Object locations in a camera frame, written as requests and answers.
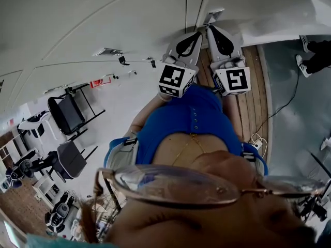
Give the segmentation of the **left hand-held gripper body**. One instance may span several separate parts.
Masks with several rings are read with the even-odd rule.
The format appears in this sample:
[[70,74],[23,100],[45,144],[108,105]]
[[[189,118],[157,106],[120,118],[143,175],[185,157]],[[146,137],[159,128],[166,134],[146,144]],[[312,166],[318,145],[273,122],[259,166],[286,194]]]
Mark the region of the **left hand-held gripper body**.
[[158,91],[160,94],[182,98],[194,82],[199,68],[186,64],[171,55],[165,54],[162,63],[158,65]]

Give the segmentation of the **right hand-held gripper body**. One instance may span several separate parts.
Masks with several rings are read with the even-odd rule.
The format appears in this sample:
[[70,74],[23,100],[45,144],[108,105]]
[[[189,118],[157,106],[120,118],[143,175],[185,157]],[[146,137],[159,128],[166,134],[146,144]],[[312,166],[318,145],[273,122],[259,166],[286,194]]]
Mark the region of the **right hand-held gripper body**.
[[251,91],[250,68],[243,55],[211,63],[211,74],[222,96]]

